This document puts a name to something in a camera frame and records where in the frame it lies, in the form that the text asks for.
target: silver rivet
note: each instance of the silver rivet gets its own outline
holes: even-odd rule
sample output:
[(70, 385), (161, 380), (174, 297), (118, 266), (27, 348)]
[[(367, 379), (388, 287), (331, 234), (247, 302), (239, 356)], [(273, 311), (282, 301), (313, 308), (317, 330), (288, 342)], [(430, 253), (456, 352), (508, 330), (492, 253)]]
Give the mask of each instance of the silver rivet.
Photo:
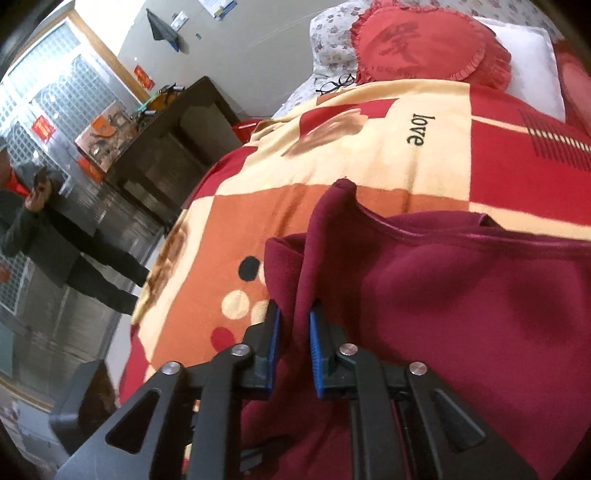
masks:
[(178, 362), (166, 362), (162, 368), (160, 369), (160, 371), (164, 374), (164, 375), (174, 375), (179, 373), (181, 370), (181, 364), (179, 364)]
[(341, 352), (343, 355), (346, 355), (346, 356), (354, 355), (358, 351), (359, 351), (359, 349), (357, 348), (357, 345), (355, 345), (354, 343), (343, 343), (339, 347), (339, 352)]
[(423, 362), (413, 362), (408, 367), (413, 375), (418, 375), (419, 377), (427, 373), (427, 365)]
[(234, 345), (232, 347), (232, 355), (236, 356), (245, 356), (251, 352), (251, 348), (248, 345), (244, 345), (244, 343), (239, 343), (238, 345)]

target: black circle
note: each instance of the black circle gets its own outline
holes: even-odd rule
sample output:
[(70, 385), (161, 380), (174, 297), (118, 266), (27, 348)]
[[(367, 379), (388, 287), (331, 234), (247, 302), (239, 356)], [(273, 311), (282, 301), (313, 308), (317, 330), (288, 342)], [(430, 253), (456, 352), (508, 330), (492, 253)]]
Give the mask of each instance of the black circle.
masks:
[(238, 267), (238, 276), (244, 281), (253, 281), (258, 274), (258, 268), (261, 265), (261, 261), (257, 257), (246, 257), (240, 262)]

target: eyeglasses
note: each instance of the eyeglasses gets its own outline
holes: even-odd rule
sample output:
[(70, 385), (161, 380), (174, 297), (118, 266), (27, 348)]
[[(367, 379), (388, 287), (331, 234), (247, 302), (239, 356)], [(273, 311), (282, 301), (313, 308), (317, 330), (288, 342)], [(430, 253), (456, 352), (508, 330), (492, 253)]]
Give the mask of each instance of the eyeglasses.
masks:
[(350, 73), (344, 73), (339, 77), (338, 82), (326, 82), (320, 90), (316, 90), (321, 95), (326, 95), (327, 93), (336, 92), (341, 87), (348, 87), (349, 85), (353, 85), (355, 79), (353, 75)]

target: red sticker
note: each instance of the red sticker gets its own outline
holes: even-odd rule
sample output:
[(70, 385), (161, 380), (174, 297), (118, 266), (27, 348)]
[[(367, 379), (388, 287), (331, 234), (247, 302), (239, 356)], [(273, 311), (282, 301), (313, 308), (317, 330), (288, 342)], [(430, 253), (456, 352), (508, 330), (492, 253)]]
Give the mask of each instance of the red sticker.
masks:
[(148, 76), (148, 74), (144, 71), (142, 67), (136, 65), (134, 68), (135, 76), (138, 78), (139, 82), (143, 85), (146, 90), (151, 90), (154, 88), (154, 81)]
[(33, 122), (31, 130), (33, 130), (35, 134), (41, 138), (43, 143), (46, 143), (56, 131), (55, 127), (49, 123), (49, 120), (43, 115)]

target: black pants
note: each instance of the black pants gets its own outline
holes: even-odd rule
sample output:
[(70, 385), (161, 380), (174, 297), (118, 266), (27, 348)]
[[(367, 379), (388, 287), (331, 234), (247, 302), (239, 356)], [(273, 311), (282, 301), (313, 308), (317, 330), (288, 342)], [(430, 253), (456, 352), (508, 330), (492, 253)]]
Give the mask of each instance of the black pants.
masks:
[[(136, 285), (140, 287), (144, 285), (149, 271), (132, 255), (111, 245), (98, 231), (94, 236), (90, 236), (69, 218), (51, 208), (46, 210), (46, 214), (54, 228), (80, 252), (103, 265), (112, 267)], [(93, 297), (120, 313), (131, 315), (138, 300), (135, 295), (121, 290), (108, 281), (82, 255), (74, 263), (66, 283), (74, 290)]]

